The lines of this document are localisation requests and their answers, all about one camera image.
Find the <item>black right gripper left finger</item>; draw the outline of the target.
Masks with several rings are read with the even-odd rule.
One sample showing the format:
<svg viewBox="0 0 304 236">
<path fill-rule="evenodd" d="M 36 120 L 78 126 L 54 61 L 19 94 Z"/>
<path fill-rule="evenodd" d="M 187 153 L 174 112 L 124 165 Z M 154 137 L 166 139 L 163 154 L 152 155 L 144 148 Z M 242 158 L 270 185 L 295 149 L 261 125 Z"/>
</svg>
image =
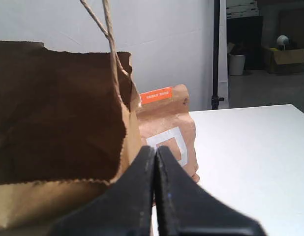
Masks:
<svg viewBox="0 0 304 236">
<path fill-rule="evenodd" d="M 58 220 L 49 235 L 150 235 L 154 158 L 154 148 L 142 147 L 116 183 L 84 207 Z"/>
</svg>

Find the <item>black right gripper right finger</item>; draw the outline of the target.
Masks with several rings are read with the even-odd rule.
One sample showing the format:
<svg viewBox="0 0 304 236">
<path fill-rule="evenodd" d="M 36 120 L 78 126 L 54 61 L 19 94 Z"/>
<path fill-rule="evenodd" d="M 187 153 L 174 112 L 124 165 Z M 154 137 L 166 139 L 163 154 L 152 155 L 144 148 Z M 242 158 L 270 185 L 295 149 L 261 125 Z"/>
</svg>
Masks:
<svg viewBox="0 0 304 236">
<path fill-rule="evenodd" d="M 166 146 L 155 155 L 155 203 L 161 236 L 264 236 L 258 221 L 220 202 L 185 172 Z"/>
</svg>

